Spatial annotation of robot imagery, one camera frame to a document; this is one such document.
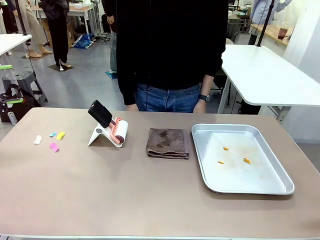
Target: wristwatch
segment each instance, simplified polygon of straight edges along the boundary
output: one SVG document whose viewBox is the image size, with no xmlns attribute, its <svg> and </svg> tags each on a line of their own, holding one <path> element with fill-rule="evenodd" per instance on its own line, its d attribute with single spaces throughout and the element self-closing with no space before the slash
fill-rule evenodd
<svg viewBox="0 0 320 240">
<path fill-rule="evenodd" d="M 210 96 L 208 95 L 208 96 L 206 96 L 206 95 L 199 95 L 199 99 L 201 99 L 201 100 L 205 100 L 206 102 L 209 102 L 209 99 L 210 99 Z"/>
</svg>

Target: tray rim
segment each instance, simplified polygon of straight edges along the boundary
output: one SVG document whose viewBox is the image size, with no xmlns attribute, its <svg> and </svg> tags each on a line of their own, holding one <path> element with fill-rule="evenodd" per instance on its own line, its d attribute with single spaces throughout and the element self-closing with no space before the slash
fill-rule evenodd
<svg viewBox="0 0 320 240">
<path fill-rule="evenodd" d="M 272 154 L 275 156 L 275 159 L 277 161 L 277 163 L 279 164 L 279 166 L 282 168 L 282 170 L 284 171 L 285 175 L 287 176 L 287 178 L 289 179 L 289 181 L 292 183 L 292 190 L 285 192 L 285 193 L 269 193 L 269 192 L 257 192 L 257 191 L 238 191 L 238 190 L 234 190 L 234 191 L 224 191 L 224 190 L 217 190 L 214 187 L 210 186 L 210 184 L 207 182 L 206 177 L 205 177 L 205 173 L 203 170 L 203 166 L 202 163 L 200 161 L 200 157 L 199 157 L 199 153 L 198 153 L 198 148 L 196 146 L 196 141 L 195 141 L 195 127 L 198 125 L 219 125 L 219 126 L 247 126 L 250 128 L 253 128 L 255 130 L 258 131 L 258 133 L 262 136 L 263 141 L 265 142 L 265 144 L 270 148 Z M 202 175 L 202 179 L 205 183 L 205 185 L 211 189 L 212 191 L 214 191 L 215 193 L 224 193 L 224 194 L 260 194 L 260 195 L 278 195 L 278 196 L 288 196 L 288 195 L 292 195 L 295 190 L 296 190 L 296 186 L 294 184 L 294 182 L 292 181 L 291 177 L 289 176 L 289 174 L 287 173 L 286 169 L 282 166 L 281 162 L 279 161 L 279 159 L 277 158 L 277 156 L 275 155 L 275 153 L 272 151 L 271 147 L 269 146 L 269 144 L 267 143 L 267 141 L 265 140 L 264 136 L 262 135 L 262 133 L 259 131 L 259 129 L 257 129 L 256 127 L 249 125 L 249 124 L 226 124 L 226 123 L 197 123 L 195 125 L 192 126 L 191 128 L 191 134 L 192 134 L 192 139 L 193 139 L 193 143 L 194 143 L 194 148 L 196 151 L 196 156 L 198 158 L 198 162 L 199 162 L 199 166 L 200 166 L 200 170 L 201 170 L 201 175 Z"/>
</svg>

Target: paper scrap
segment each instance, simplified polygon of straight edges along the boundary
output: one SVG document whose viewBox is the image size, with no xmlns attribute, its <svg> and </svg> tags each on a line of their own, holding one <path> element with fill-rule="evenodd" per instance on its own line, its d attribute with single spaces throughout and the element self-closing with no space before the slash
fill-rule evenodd
<svg viewBox="0 0 320 240">
<path fill-rule="evenodd" d="M 41 140 L 42 140 L 42 136 L 41 135 L 37 135 L 35 137 L 35 140 L 34 140 L 33 144 L 40 144 Z"/>
<path fill-rule="evenodd" d="M 59 151 L 59 147 L 54 142 L 49 145 L 49 147 L 56 153 Z"/>
<path fill-rule="evenodd" d="M 57 135 L 57 132 L 51 133 L 51 134 L 49 135 L 49 137 L 53 137 L 53 136 L 55 136 L 55 135 Z"/>
<path fill-rule="evenodd" d="M 58 133 L 58 136 L 56 136 L 56 139 L 57 139 L 57 140 L 61 140 L 62 137 L 63 137 L 65 134 L 66 134 L 66 133 L 65 133 L 64 131 L 59 132 L 59 133 Z"/>
</svg>

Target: pink paper piece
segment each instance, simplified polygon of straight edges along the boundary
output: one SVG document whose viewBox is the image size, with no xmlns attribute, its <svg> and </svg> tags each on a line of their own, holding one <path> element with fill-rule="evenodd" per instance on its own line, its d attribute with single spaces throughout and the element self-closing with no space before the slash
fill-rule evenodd
<svg viewBox="0 0 320 240">
<path fill-rule="evenodd" d="M 59 147 L 54 142 L 49 145 L 49 147 L 56 153 L 59 151 Z"/>
</svg>

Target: black pole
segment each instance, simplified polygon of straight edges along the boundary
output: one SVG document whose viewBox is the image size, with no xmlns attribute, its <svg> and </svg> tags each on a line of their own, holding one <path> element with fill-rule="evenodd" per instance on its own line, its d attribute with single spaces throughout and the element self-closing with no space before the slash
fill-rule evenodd
<svg viewBox="0 0 320 240">
<path fill-rule="evenodd" d="M 26 36 L 27 32 L 26 32 L 26 28 L 25 28 L 25 25 L 24 25 L 24 20 L 22 19 L 20 6 L 19 6 L 19 0 L 15 0 L 15 8 L 16 8 L 16 10 L 18 12 L 18 17 L 19 17 L 21 28 L 22 28 L 22 33 L 23 33 L 24 36 Z"/>
<path fill-rule="evenodd" d="M 266 16 L 266 19 L 265 19 L 265 22 L 264 22 L 264 25 L 263 25 L 262 32 L 260 34 L 260 38 L 259 38 L 258 44 L 256 45 L 257 47 L 261 47 L 261 42 L 262 42 L 262 39 L 264 38 L 266 29 L 267 29 L 267 25 L 269 23 L 269 19 L 270 19 L 270 16 L 271 16 L 272 9 L 274 9 L 274 5 L 275 5 L 275 0 L 272 0 L 271 4 L 270 4 L 270 7 L 269 7 L 268 14 Z"/>
</svg>

